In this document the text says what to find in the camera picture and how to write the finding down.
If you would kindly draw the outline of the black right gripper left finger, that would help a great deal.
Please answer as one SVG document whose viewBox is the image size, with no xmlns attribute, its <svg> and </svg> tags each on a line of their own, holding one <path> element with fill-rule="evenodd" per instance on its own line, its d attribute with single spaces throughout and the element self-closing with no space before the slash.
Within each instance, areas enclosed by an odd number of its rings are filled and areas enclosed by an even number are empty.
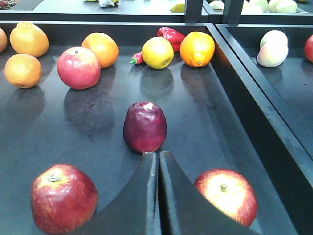
<svg viewBox="0 0 313 235">
<path fill-rule="evenodd" d="M 152 235 L 157 201 L 158 157 L 144 153 L 119 194 L 72 235 Z"/>
</svg>

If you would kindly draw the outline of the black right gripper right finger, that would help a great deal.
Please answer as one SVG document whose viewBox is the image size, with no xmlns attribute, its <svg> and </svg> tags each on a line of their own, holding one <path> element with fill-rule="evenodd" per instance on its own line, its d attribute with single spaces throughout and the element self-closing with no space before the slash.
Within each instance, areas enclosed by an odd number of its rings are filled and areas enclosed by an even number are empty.
<svg viewBox="0 0 313 235">
<path fill-rule="evenodd" d="M 164 235 L 253 235 L 194 187 L 170 151 L 159 154 L 159 211 Z"/>
</svg>

